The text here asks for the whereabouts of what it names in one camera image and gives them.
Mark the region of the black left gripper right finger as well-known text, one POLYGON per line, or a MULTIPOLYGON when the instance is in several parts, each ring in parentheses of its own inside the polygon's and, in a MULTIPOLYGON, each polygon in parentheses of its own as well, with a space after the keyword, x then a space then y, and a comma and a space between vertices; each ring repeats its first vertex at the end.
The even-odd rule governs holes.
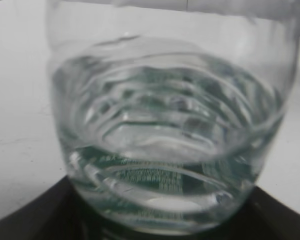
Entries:
POLYGON ((190 239, 300 240, 300 214, 256 187, 230 220, 190 239))

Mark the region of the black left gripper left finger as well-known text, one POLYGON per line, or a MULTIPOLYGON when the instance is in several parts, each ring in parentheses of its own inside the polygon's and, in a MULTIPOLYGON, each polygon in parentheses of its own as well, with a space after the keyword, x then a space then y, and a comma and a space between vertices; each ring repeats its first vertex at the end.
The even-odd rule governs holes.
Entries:
POLYGON ((0 240, 106 240, 101 227, 88 230, 67 177, 0 220, 0 240))

